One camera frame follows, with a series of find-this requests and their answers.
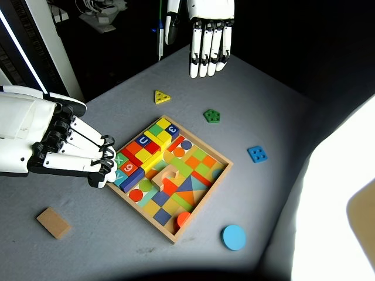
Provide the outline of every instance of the orange circle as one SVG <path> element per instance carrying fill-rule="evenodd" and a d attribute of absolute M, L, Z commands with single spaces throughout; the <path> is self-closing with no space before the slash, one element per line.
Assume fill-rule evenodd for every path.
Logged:
<path fill-rule="evenodd" d="M 177 156 L 177 157 L 182 157 L 185 155 L 185 150 L 183 150 L 182 148 L 175 148 L 175 150 L 173 151 L 173 153 Z"/>
<path fill-rule="evenodd" d="M 129 198 L 134 202 L 139 202 L 143 197 L 143 192 L 139 189 L 133 189 L 129 193 Z"/>
<path fill-rule="evenodd" d="M 185 221 L 188 219 L 189 216 L 190 216 L 189 212 L 182 212 L 181 214 L 179 214 L 177 217 L 177 225 L 179 227 L 182 227 L 182 225 L 185 223 Z"/>

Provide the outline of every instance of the teal triangle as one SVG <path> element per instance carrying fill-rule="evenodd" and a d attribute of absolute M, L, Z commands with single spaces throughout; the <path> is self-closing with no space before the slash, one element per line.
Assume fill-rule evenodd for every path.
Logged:
<path fill-rule="evenodd" d="M 193 190 L 206 190 L 207 189 L 207 186 L 205 186 L 203 183 L 201 183 L 195 177 L 191 176 L 191 178 L 192 178 Z"/>
<path fill-rule="evenodd" d="M 192 177 L 189 176 L 177 189 L 177 191 L 193 191 Z"/>

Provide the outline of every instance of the white light strip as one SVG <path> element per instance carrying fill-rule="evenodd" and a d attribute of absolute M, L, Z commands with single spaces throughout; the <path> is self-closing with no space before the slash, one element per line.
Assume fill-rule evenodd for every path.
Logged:
<path fill-rule="evenodd" d="M 2 21 L 2 23 L 4 24 L 6 30 L 8 31 L 9 35 L 11 36 L 14 44 L 16 45 L 17 49 L 19 50 L 21 56 L 23 57 L 23 60 L 25 61 L 25 63 L 28 65 L 29 67 L 29 70 L 31 71 L 31 73 L 34 75 L 34 78 L 35 80 L 37 81 L 37 83 L 39 84 L 40 88 L 42 89 L 43 93 L 47 94 L 47 89 L 45 88 L 45 86 L 43 85 L 42 81 L 40 80 L 39 76 L 36 74 L 36 71 L 35 69 L 33 68 L 33 66 L 31 65 L 31 62 L 29 61 L 27 55 L 25 54 L 25 52 L 23 51 L 23 48 L 21 47 L 21 45 L 19 44 L 16 36 L 14 35 L 13 33 L 13 30 L 11 29 L 8 21 L 5 19 L 4 17 L 4 14 L 2 13 L 1 9 L 0 9 L 0 19 Z"/>

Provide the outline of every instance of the blue square block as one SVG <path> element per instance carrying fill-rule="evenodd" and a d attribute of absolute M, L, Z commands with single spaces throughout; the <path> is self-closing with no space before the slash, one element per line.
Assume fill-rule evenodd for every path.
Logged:
<path fill-rule="evenodd" d="M 261 146 L 255 146 L 253 148 L 249 148 L 247 152 L 251 156 L 254 163 L 263 162 L 268 159 L 267 154 L 265 154 Z"/>
<path fill-rule="evenodd" d="M 117 170 L 116 171 L 116 180 L 115 182 L 113 182 L 115 185 L 117 185 L 118 187 L 120 186 L 120 184 L 126 180 L 128 178 L 128 176 L 123 173 L 121 170 Z"/>
<path fill-rule="evenodd" d="M 145 177 L 145 170 L 142 168 L 136 169 L 126 180 L 120 184 L 120 189 L 127 193 L 133 186 L 137 184 L 141 179 Z"/>
<path fill-rule="evenodd" d="M 163 209 L 160 209 L 155 215 L 154 215 L 154 219 L 157 220 L 158 223 L 160 223 L 161 225 L 165 225 L 167 221 L 169 221 L 169 219 L 171 218 L 171 215 L 168 214 L 166 211 L 164 211 Z"/>
<path fill-rule="evenodd" d="M 176 126 L 174 125 L 169 125 L 168 128 L 165 129 L 167 131 L 168 134 L 170 134 L 172 136 L 172 140 L 174 140 L 175 138 L 178 137 L 178 135 L 180 134 L 180 129 L 177 128 Z"/>
<path fill-rule="evenodd" d="M 139 136 L 136 140 L 136 143 L 142 146 L 143 148 L 150 143 L 150 139 L 147 138 L 144 134 Z"/>
<path fill-rule="evenodd" d="M 157 203 L 157 205 L 159 205 L 160 207 L 164 205 L 164 203 L 169 199 L 169 196 L 168 194 L 166 194 L 165 192 L 161 191 L 161 192 L 158 192 L 156 193 L 153 198 L 152 198 L 152 201 L 154 201 L 155 203 Z"/>

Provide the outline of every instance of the wooden frame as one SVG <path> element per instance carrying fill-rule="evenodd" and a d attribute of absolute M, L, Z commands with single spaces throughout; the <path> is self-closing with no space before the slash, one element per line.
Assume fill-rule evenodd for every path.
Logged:
<path fill-rule="evenodd" d="M 212 186 L 209 188 L 208 192 L 203 196 L 201 201 L 198 203 L 198 205 L 194 208 L 189 218 L 186 220 L 186 222 L 183 224 L 183 226 L 176 232 L 176 234 L 170 233 L 167 229 L 165 229 L 160 223 L 158 223 L 154 218 L 150 217 L 141 207 L 139 207 L 135 202 L 133 202 L 122 190 L 120 190 L 115 184 L 113 183 L 107 183 L 107 185 L 110 187 L 111 190 L 113 190 L 115 193 L 117 193 L 122 199 L 124 199 L 130 206 L 132 206 L 135 210 L 137 210 L 146 220 L 148 220 L 153 226 L 155 226 L 157 229 L 159 229 L 165 236 L 167 236 L 173 243 L 175 243 L 180 236 L 184 233 L 185 229 L 188 227 L 190 222 L 195 218 L 195 216 L 198 214 L 202 206 L 206 203 L 208 198 L 212 195 L 212 192 L 219 186 L 220 182 L 225 178 L 226 174 L 231 169 L 233 162 L 230 161 L 228 158 L 220 154 L 218 151 L 213 149 L 211 146 L 200 140 L 197 136 L 194 136 L 191 132 L 186 130 L 183 126 L 178 124 L 176 121 L 170 119 L 170 117 L 163 115 L 158 120 L 156 120 L 154 123 L 152 123 L 149 127 L 142 130 L 141 133 L 139 133 L 135 138 L 133 138 L 131 141 L 129 141 L 126 145 L 124 145 L 121 149 L 117 151 L 121 151 L 124 147 L 126 147 L 129 143 L 136 140 L 139 136 L 143 134 L 144 131 L 148 130 L 150 127 L 155 125 L 161 118 L 167 119 L 170 123 L 176 125 L 180 129 L 180 135 L 188 138 L 192 142 L 194 142 L 195 145 L 198 145 L 201 149 L 204 149 L 206 152 L 210 154 L 210 156 L 214 157 L 216 160 L 220 161 L 222 164 L 225 165 L 225 168 L 221 175 L 216 179 L 216 181 L 212 184 Z"/>

